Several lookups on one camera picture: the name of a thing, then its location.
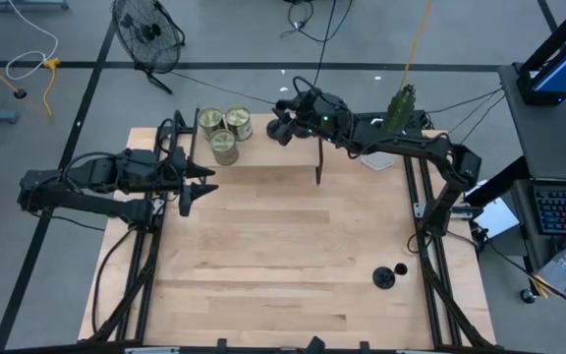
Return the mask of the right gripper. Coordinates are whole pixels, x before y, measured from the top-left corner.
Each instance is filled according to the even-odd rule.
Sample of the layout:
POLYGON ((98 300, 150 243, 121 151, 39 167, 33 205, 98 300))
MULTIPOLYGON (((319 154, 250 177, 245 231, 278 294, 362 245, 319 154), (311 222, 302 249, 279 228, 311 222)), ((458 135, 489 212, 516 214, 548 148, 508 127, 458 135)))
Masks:
POLYGON ((286 146, 298 128, 308 129, 316 115, 314 104, 321 95, 319 88, 298 93, 293 99, 279 99, 275 103, 276 116, 280 120, 280 145, 286 146))

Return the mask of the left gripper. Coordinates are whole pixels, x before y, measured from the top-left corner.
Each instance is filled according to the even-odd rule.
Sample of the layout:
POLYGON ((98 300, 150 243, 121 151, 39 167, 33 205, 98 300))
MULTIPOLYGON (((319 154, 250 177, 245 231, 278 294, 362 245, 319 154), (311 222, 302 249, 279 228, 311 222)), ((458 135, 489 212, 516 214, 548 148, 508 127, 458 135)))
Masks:
MULTIPOLYGON (((175 147, 175 149, 167 154, 162 161, 162 170, 164 178, 172 185, 170 188, 179 198, 179 213, 181 216, 189 215, 189 197, 185 188, 185 169, 187 168, 187 160, 184 149, 175 147)), ((199 165, 190 165, 187 168, 188 178, 204 178, 213 176, 214 170, 199 165)), ((191 184, 190 196, 193 201, 211 193, 218 189, 217 185, 208 184, 191 184)))

